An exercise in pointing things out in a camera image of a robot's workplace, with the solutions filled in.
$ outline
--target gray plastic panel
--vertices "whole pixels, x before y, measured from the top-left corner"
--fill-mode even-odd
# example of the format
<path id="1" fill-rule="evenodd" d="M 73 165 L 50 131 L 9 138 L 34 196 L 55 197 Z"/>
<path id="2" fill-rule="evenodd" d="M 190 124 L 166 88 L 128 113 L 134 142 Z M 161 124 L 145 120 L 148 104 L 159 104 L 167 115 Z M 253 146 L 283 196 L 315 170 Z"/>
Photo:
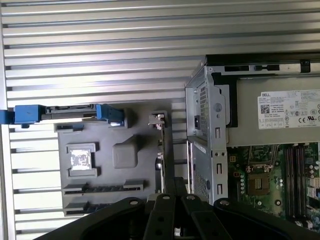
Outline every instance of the gray plastic panel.
<path id="1" fill-rule="evenodd" d="M 166 110 L 170 113 L 171 104 L 169 102 L 133 103 L 117 107 L 132 109 L 132 115 L 129 117 L 132 118 L 134 124 L 131 128 L 84 122 L 84 128 L 81 132 L 71 134 L 58 132 L 62 189 L 66 187 L 77 188 L 74 193 L 65 194 L 66 189 L 62 191 L 63 208 L 66 208 L 70 203 L 88 202 L 90 205 L 100 205 L 114 203 L 127 197 L 147 199 L 150 194 L 155 193 L 155 161 L 161 132 L 148 126 L 149 114 L 156 110 Z M 139 149 L 137 165 L 133 168 L 116 169 L 113 163 L 113 146 L 125 142 L 132 136 L 137 137 L 137 149 Z M 92 169 L 99 171 L 98 176 L 82 179 L 68 177 L 71 168 L 71 155 L 66 148 L 68 147 L 70 150 L 70 148 L 76 147 L 78 150 L 83 146 L 85 150 L 88 150 L 90 143 L 95 143 L 96 147 L 95 150 L 91 149 L 91 164 Z M 81 192 L 79 187 L 84 184 L 87 184 L 89 190 L 85 191 L 84 188 L 85 192 Z"/>

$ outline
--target green circuit board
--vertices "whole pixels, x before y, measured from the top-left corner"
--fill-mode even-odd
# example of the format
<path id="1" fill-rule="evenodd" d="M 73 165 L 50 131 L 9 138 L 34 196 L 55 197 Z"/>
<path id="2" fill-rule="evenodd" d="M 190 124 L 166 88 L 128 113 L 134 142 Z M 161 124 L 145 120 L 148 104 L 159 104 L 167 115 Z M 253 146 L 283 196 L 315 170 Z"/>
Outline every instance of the green circuit board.
<path id="1" fill-rule="evenodd" d="M 314 203 L 320 198 L 310 183 L 320 176 L 318 143 L 230 147 L 227 152 L 231 198 L 304 227 L 311 221 L 320 233 L 320 207 Z"/>

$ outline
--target regulatory symbols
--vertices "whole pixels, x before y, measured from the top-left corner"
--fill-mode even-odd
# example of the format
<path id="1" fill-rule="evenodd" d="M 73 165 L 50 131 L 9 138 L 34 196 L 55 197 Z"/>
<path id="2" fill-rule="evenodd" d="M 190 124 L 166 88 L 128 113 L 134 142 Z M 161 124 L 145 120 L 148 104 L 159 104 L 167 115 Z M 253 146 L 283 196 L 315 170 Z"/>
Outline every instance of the regulatory symbols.
<path id="1" fill-rule="evenodd" d="M 310 111 L 310 113 L 312 114 L 312 115 L 316 115 L 317 114 L 317 110 L 315 110 L 315 109 L 312 109 L 311 111 Z"/>

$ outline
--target screw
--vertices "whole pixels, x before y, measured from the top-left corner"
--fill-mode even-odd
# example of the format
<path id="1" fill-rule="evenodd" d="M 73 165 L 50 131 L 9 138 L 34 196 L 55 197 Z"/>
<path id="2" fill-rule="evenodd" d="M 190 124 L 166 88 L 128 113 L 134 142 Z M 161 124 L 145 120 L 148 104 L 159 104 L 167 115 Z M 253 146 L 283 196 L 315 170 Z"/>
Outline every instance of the screw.
<path id="1" fill-rule="evenodd" d="M 189 195 L 189 196 L 186 197 L 186 199 L 188 199 L 188 200 L 195 200 L 196 198 L 195 198 L 195 196 Z"/>
<path id="2" fill-rule="evenodd" d="M 223 205 L 223 206 L 228 206 L 229 202 L 226 201 L 226 200 L 222 200 L 222 201 L 220 201 L 220 204 Z"/>
<path id="3" fill-rule="evenodd" d="M 138 201 L 131 201 L 130 204 L 131 204 L 131 205 L 137 205 L 137 204 L 138 204 Z"/>

